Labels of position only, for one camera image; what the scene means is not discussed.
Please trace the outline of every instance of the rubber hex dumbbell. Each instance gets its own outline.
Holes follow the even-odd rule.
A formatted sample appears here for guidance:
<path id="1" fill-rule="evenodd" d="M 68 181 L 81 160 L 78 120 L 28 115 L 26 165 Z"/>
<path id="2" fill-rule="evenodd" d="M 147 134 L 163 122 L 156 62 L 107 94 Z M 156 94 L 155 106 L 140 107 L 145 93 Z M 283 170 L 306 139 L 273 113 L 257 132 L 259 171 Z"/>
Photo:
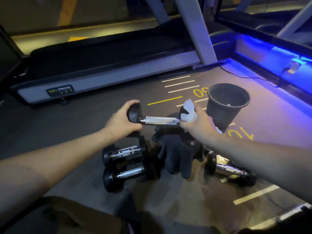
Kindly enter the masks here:
<path id="1" fill-rule="evenodd" d="M 103 173 L 103 183 L 107 192 L 115 192 L 123 188 L 123 183 L 128 178 L 146 175 L 147 179 L 154 180 L 156 169 L 154 165 L 143 160 L 143 166 L 128 171 L 120 172 L 117 167 L 105 168 Z"/>
<path id="2" fill-rule="evenodd" d="M 207 162 L 205 165 L 205 170 L 210 174 L 213 175 L 214 173 L 224 175 L 224 176 L 231 176 L 231 175 L 238 175 L 240 176 L 249 186 L 254 186 L 257 177 L 254 173 L 250 173 L 244 169 L 234 168 L 228 165 L 219 164 L 217 163 L 216 155 L 211 153 L 207 157 Z"/>
<path id="3" fill-rule="evenodd" d="M 138 138 L 140 146 L 131 146 L 125 149 L 118 149 L 115 145 L 110 145 L 103 149 L 102 156 L 105 167 L 115 166 L 121 158 L 130 157 L 141 153 L 143 157 L 148 157 L 149 152 L 144 136 Z"/>
<path id="4" fill-rule="evenodd" d="M 133 104 L 127 111 L 127 117 L 130 122 L 141 123 L 142 125 L 152 126 L 177 126 L 180 125 L 180 119 L 175 117 L 147 117 L 142 116 L 141 104 Z"/>

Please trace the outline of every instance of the gray gym floor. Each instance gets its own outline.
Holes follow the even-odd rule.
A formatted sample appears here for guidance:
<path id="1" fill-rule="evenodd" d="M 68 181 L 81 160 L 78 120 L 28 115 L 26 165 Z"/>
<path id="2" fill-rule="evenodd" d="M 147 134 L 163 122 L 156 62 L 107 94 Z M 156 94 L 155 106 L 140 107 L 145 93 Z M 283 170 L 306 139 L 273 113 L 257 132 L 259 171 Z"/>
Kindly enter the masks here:
<path id="1" fill-rule="evenodd" d="M 258 77 L 233 60 L 224 68 L 240 76 Z M 169 86 L 186 81 L 192 82 Z M 77 95 L 66 106 L 54 102 L 32 108 L 8 96 L 0 107 L 1 158 L 95 132 L 130 99 L 141 101 L 143 115 L 168 116 L 178 112 L 177 105 L 189 98 L 207 98 L 205 93 L 197 97 L 193 90 L 201 96 L 202 88 L 220 82 L 240 85 L 251 94 L 250 104 L 240 111 L 226 135 L 312 149 L 312 107 L 268 82 L 237 78 L 217 67 L 111 86 Z M 180 96 L 182 98 L 148 105 Z M 207 106 L 207 100 L 198 103 L 203 108 Z M 144 126 L 142 134 L 154 145 L 150 140 L 154 127 Z M 137 144 L 137 139 L 125 138 L 116 145 L 125 148 Z M 145 222 L 143 233 L 231 233 L 261 224 L 305 203 L 261 178 L 254 187 L 240 187 L 232 180 L 221 182 L 224 177 L 204 177 L 204 164 L 194 160 L 188 180 L 181 174 L 172 175 L 163 170 L 159 180 L 131 179 L 125 182 L 122 192 L 113 194 L 104 189 L 104 166 L 99 152 L 47 195 L 65 197 L 128 219 L 138 220 L 141 213 Z"/>

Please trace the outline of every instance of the hand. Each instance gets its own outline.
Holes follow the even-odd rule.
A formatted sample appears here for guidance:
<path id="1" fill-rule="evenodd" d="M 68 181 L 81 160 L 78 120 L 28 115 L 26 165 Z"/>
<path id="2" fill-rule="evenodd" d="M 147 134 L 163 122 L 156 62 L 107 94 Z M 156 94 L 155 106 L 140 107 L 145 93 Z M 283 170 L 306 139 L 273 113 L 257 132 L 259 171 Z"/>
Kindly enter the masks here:
<path id="1" fill-rule="evenodd" d="M 130 106 L 139 102 L 140 101 L 138 100 L 130 100 L 126 102 L 122 108 L 114 113 L 108 120 L 103 130 L 110 134 L 112 140 L 111 143 L 115 143 L 134 131 L 142 130 L 142 124 L 132 123 L 127 118 L 127 111 Z"/>
<path id="2" fill-rule="evenodd" d="M 209 117 L 197 103 L 194 103 L 197 119 L 194 122 L 181 121 L 180 126 L 187 130 L 195 139 L 206 146 L 210 146 L 219 134 L 213 119 Z"/>

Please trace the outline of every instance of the workout glove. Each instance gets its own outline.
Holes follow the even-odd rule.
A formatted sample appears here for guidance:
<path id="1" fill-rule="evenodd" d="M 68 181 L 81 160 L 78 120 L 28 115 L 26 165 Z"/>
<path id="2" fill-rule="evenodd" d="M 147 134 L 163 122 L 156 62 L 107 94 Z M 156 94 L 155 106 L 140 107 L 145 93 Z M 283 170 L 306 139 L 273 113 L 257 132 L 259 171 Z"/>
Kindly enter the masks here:
<path id="1" fill-rule="evenodd" d="M 155 131 L 152 140 L 162 146 L 158 158 L 165 157 L 166 170 L 170 173 L 180 171 L 183 178 L 189 179 L 192 173 L 193 159 L 204 161 L 203 145 L 199 143 L 191 145 L 186 141 L 183 142 L 180 133 L 184 133 L 184 131 L 181 128 L 157 126 Z"/>

